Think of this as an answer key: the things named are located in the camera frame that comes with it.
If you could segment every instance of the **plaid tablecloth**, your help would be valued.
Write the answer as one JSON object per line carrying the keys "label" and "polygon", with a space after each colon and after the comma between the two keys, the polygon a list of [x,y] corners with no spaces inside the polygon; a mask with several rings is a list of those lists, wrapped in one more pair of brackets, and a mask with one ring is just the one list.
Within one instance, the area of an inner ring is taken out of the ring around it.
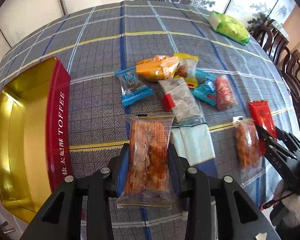
{"label": "plaid tablecloth", "polygon": [[[6,54],[0,63],[0,91],[20,72],[55,56],[71,75],[70,145],[122,141],[128,139],[123,114],[163,109],[156,94],[123,107],[114,71],[154,55],[172,55],[175,51],[197,55],[198,68],[215,76],[228,76],[238,99],[234,108],[223,112],[202,101],[200,104],[210,127],[216,155],[213,165],[216,163],[219,177],[230,175],[240,182],[234,127],[230,123],[233,116],[250,117],[248,101],[267,99],[275,125],[297,137],[300,133],[290,96],[266,53],[253,38],[242,46],[215,33],[207,20],[209,14],[182,4],[125,1],[67,15],[24,38]],[[156,83],[149,86],[158,89]],[[72,152],[74,175],[92,174],[119,152],[120,149]],[[243,185],[257,205],[271,197],[280,180],[267,161],[263,165],[264,171]],[[116,200],[110,199],[110,209],[115,239],[184,239],[186,213],[177,199],[170,210],[117,210]],[[20,231],[26,228],[26,223],[1,204],[0,213]],[[83,220],[82,237],[85,236]]]}

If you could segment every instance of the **blue and clear snack package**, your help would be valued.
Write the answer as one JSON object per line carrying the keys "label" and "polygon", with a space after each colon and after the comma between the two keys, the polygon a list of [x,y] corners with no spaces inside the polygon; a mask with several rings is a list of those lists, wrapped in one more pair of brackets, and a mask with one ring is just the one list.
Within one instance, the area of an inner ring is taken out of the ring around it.
{"label": "blue and clear snack package", "polygon": [[195,78],[199,86],[193,90],[192,94],[209,105],[215,106],[217,95],[214,83],[216,77],[201,69],[196,69]]}
{"label": "blue and clear snack package", "polygon": [[114,76],[120,80],[123,106],[131,105],[141,98],[154,94],[150,87],[138,79],[136,67],[115,71]]}

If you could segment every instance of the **silver rivet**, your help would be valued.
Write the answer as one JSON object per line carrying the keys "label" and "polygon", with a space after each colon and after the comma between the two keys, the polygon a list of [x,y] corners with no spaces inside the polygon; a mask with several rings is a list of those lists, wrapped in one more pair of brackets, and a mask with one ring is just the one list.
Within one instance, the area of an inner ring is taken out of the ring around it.
{"label": "silver rivet", "polygon": [[224,180],[225,180],[225,182],[227,182],[227,183],[231,183],[231,182],[233,181],[232,177],[230,177],[230,176],[225,176],[225,177],[224,177]]}
{"label": "silver rivet", "polygon": [[190,168],[188,168],[188,172],[189,173],[192,173],[192,174],[195,174],[195,173],[197,173],[197,169],[195,168],[195,167],[190,167]]}
{"label": "silver rivet", "polygon": [[110,172],[110,169],[109,169],[108,167],[103,167],[100,171],[101,171],[101,173],[103,173],[103,174],[107,174],[107,173]]}
{"label": "silver rivet", "polygon": [[65,181],[66,181],[66,182],[71,182],[71,181],[73,181],[73,176],[71,176],[71,175],[66,176]]}

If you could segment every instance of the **green plastic bag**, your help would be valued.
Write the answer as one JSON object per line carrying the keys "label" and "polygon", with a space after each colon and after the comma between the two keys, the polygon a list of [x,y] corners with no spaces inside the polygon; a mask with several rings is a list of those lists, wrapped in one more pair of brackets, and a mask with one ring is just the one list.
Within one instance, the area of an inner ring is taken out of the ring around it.
{"label": "green plastic bag", "polygon": [[209,23],[213,30],[245,46],[250,40],[250,34],[237,19],[212,11]]}

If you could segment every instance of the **person's hand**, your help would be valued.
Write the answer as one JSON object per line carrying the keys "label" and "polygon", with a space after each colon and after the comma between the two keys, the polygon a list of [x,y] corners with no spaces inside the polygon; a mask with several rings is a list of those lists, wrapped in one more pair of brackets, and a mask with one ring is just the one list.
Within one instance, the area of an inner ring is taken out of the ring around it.
{"label": "person's hand", "polygon": [[[274,199],[280,199],[289,195],[288,190],[283,191],[284,181],[281,180],[274,192]],[[283,217],[283,223],[288,228],[295,228],[300,225],[300,196],[292,194],[281,200],[282,204],[289,210],[289,213]]]}

